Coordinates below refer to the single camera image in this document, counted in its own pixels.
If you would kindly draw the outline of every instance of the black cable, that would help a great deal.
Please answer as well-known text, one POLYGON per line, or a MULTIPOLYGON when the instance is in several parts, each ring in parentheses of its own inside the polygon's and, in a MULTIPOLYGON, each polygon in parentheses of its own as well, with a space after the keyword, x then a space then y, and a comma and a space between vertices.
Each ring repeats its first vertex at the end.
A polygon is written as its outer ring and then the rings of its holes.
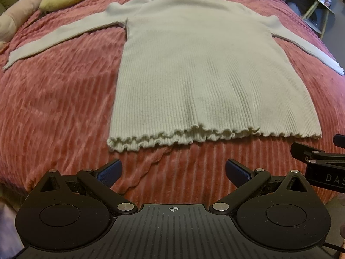
POLYGON ((342 252, 342 253, 345 254, 345 248, 342 248, 342 247, 340 247, 340 246, 336 246, 336 245, 333 245, 333 244, 327 243, 327 242, 325 242, 325 243, 323 244, 323 246, 324 246, 324 247, 328 247, 328 248, 332 248, 332 249, 334 249, 334 250, 336 250, 336 251, 340 251, 340 252, 342 252))

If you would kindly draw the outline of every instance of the crosshair marking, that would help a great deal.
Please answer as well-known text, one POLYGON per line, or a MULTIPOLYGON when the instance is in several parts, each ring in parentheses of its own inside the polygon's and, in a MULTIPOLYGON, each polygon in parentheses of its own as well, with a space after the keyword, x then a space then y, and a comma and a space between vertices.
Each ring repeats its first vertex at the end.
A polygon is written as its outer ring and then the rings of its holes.
POLYGON ((177 207, 170 207, 169 208, 169 210, 171 210, 172 212, 175 212, 175 211, 177 211, 179 208, 177 208, 177 207))

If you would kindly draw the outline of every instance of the pink blanket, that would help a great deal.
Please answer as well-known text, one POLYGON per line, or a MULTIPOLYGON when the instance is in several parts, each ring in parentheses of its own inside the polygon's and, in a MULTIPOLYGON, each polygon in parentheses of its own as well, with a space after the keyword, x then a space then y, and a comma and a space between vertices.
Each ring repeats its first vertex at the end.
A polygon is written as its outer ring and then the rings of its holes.
MULTIPOLYGON (((0 55, 0 66, 19 46, 103 11, 114 1, 129 0, 85 0, 50 13, 28 28, 24 25, 0 55)), ((288 29, 330 55, 283 1, 234 1, 262 15, 277 15, 288 29)), ((320 118, 323 138, 302 142, 326 152, 345 152, 332 144, 335 133, 345 134, 344 77, 295 45, 276 41, 308 88, 320 118)), ((293 139, 282 137, 248 137, 109 154, 106 139, 124 43, 125 31, 111 27, 19 60, 6 73, 0 73, 0 182, 30 191, 48 169, 75 174, 120 158, 123 175, 113 189, 138 206, 145 202, 208 205, 234 190, 224 172, 228 158, 252 169, 263 167, 273 175, 286 175, 291 169, 304 171, 305 165, 290 156, 293 139)), ((327 190, 317 192, 324 202, 334 196, 327 190)))

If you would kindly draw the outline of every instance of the decorative item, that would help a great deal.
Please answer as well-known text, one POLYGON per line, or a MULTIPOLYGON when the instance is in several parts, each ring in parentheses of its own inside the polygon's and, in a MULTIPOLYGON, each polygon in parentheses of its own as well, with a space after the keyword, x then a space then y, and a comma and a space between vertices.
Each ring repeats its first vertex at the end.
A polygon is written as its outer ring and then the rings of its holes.
POLYGON ((326 6, 326 7, 330 7, 330 6, 331 6, 331 3, 332 3, 332 0, 326 0, 326 1, 325 1, 325 6, 326 6))

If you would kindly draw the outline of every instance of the ridged black plate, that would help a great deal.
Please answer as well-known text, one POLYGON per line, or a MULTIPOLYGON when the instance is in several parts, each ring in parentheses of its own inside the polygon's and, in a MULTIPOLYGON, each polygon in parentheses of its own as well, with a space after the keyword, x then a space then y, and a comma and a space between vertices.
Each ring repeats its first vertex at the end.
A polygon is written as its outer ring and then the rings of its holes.
POLYGON ((265 249, 244 237, 229 216, 200 204, 145 204, 136 214, 119 216, 94 244, 63 253, 28 247, 17 258, 331 259, 318 247, 295 253, 265 249))

